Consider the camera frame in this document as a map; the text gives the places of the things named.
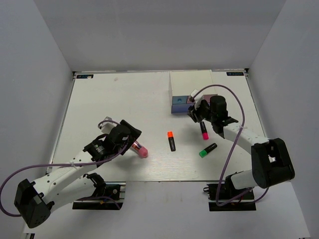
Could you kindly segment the pink cap pencil tube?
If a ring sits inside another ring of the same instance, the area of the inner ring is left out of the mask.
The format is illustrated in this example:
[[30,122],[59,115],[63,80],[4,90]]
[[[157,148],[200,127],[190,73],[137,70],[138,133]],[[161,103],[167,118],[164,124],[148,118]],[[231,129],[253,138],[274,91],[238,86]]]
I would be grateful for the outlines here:
[[132,144],[131,149],[137,153],[140,158],[148,157],[148,150],[137,141]]

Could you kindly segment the blue wide drawer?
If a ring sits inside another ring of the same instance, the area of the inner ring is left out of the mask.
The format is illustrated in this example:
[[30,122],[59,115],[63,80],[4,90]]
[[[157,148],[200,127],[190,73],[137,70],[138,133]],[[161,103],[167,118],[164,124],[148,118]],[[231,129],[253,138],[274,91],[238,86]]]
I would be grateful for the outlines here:
[[177,104],[177,105],[171,105],[171,114],[181,114],[186,115],[188,112],[188,109],[192,107],[193,104]]

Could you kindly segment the light blue small drawer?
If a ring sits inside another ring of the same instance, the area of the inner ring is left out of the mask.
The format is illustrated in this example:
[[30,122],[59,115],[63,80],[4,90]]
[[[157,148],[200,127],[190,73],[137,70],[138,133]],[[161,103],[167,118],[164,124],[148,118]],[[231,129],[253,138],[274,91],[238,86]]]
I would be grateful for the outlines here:
[[172,105],[185,105],[187,104],[188,96],[173,96],[172,97]]

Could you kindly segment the orange cap highlighter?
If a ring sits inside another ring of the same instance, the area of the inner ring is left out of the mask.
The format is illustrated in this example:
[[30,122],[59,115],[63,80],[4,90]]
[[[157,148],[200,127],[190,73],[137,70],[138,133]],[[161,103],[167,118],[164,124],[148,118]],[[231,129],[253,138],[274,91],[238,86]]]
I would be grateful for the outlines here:
[[172,131],[168,131],[167,132],[167,138],[168,138],[170,150],[172,152],[176,151],[176,146],[175,146],[175,142],[174,142],[174,137],[173,137]]

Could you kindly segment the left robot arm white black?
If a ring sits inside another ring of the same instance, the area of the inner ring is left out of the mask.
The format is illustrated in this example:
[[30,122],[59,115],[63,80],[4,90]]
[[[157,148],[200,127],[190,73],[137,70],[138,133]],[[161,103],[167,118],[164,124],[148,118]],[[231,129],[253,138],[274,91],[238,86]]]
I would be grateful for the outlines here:
[[142,131],[121,120],[84,146],[68,164],[60,164],[51,173],[32,182],[21,181],[14,205],[26,225],[35,228],[55,210],[78,199],[103,197],[105,182],[94,170],[124,155],[141,134]]

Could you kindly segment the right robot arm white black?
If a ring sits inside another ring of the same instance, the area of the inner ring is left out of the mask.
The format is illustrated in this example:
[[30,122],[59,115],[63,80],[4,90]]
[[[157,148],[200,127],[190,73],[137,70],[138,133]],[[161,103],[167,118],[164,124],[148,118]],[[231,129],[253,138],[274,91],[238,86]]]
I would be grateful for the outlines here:
[[210,122],[216,134],[236,143],[251,156],[250,170],[226,177],[225,192],[228,197],[235,199],[245,189],[256,186],[267,189],[294,179],[295,170],[282,139],[268,139],[244,128],[238,120],[228,115],[223,96],[214,95],[209,101],[204,98],[190,100],[194,104],[187,114],[194,122]]

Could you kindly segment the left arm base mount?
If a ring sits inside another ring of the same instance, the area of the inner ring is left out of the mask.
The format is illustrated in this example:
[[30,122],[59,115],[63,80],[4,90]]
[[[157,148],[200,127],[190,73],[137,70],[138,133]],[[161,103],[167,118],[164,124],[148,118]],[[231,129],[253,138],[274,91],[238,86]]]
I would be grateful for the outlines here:
[[126,183],[106,183],[95,189],[87,198],[90,200],[74,201],[73,210],[117,211],[125,199]]

